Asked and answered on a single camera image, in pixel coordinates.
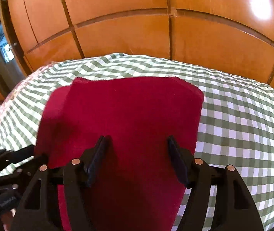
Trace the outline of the person's left hand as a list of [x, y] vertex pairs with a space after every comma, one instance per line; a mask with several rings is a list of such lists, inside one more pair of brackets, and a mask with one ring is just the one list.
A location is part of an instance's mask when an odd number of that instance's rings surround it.
[[11, 209], [10, 211], [1, 215], [1, 221], [3, 223], [3, 228], [5, 231], [11, 230], [11, 225], [12, 225], [12, 221], [15, 213], [16, 213], [16, 209]]

